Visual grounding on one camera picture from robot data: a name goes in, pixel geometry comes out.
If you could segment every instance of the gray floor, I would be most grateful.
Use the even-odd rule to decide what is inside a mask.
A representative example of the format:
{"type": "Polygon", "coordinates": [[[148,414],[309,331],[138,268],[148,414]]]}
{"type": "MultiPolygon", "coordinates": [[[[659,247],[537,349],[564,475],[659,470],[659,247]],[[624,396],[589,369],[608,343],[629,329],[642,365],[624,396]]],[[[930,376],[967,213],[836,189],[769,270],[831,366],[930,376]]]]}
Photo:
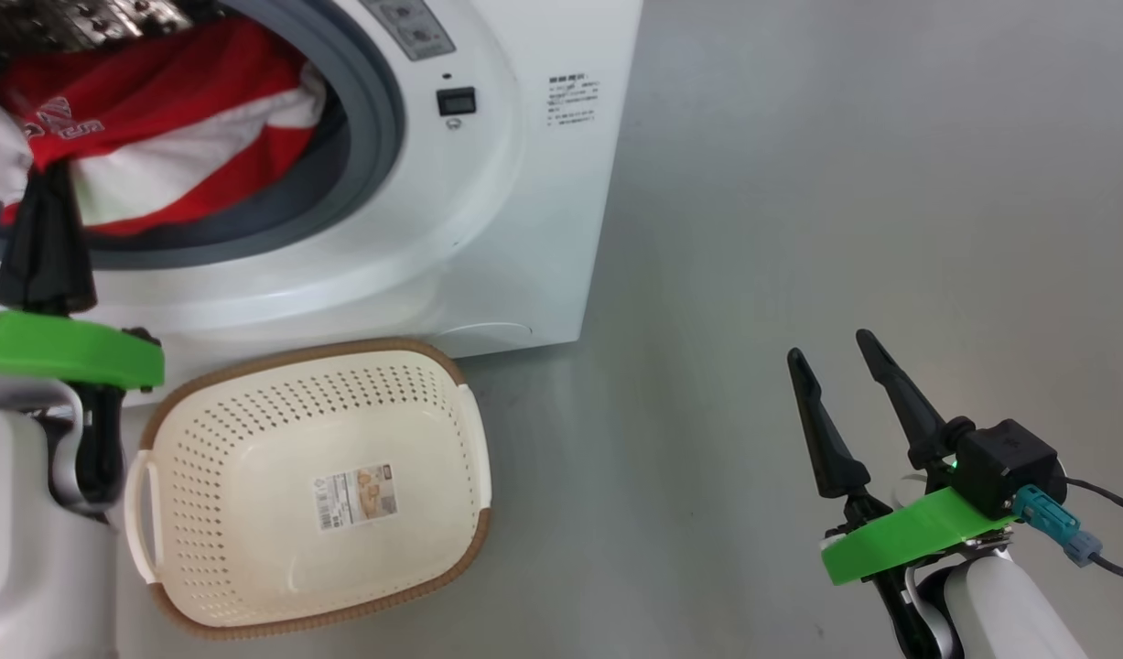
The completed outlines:
{"type": "MultiPolygon", "coordinates": [[[[895,657],[818,558],[784,370],[806,349],[886,495],[853,345],[950,417],[1016,418],[1123,493],[1123,0],[652,0],[582,342],[471,359],[495,518],[451,587],[360,622],[193,641],[119,564],[121,656],[895,657]]],[[[1123,559],[1123,513],[1071,506],[1123,559]]],[[[1123,582],[1014,552],[1094,658],[1123,582]]]]}

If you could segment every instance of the green bracket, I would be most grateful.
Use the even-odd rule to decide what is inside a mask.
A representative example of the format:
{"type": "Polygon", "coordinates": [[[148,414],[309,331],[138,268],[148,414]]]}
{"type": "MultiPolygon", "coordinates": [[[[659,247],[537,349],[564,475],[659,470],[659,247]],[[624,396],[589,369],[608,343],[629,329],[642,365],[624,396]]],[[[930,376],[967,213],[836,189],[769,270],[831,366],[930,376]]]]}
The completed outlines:
{"type": "Polygon", "coordinates": [[[855,529],[821,550],[821,562],[829,580],[841,585],[1004,529],[1014,520],[988,520],[953,488],[942,488],[855,529]]]}
{"type": "Polygon", "coordinates": [[[112,327],[18,311],[0,312],[0,374],[113,387],[163,384],[163,349],[112,327]]]}

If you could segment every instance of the blue connector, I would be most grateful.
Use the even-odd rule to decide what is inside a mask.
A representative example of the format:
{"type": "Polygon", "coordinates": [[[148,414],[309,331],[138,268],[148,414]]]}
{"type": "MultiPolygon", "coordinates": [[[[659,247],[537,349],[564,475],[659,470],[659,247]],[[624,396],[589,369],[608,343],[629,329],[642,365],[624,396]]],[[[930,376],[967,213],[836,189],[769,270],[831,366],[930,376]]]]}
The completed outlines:
{"type": "Polygon", "coordinates": [[[1092,553],[1101,553],[1102,541],[1081,530],[1081,522],[1061,504],[1034,485],[1016,491],[1012,513],[1026,524],[1053,538],[1078,567],[1092,564],[1092,553]]]}

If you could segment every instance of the laundry basket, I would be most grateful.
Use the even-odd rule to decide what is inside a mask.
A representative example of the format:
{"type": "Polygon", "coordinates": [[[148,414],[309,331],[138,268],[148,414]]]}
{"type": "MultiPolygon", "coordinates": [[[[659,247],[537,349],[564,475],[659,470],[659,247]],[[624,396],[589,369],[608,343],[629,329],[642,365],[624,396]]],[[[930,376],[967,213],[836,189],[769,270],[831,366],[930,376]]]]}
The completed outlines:
{"type": "Polygon", "coordinates": [[[172,393],[130,466],[126,534],[167,616],[206,638],[250,638],[444,587],[476,558],[491,497],[459,368],[418,341],[360,341],[172,393]]]}

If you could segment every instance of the red and white clothing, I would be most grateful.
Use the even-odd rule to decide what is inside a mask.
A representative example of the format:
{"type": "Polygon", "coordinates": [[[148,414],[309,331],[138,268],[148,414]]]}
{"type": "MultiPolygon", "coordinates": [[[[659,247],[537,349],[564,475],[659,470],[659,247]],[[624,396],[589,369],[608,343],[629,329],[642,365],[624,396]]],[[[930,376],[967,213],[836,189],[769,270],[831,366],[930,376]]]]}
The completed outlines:
{"type": "MultiPolygon", "coordinates": [[[[304,56],[241,17],[117,51],[20,58],[0,79],[0,106],[35,166],[71,158],[82,225],[115,236],[198,220],[276,182],[325,101],[304,56]]],[[[21,196],[0,185],[6,222],[21,196]]]]}

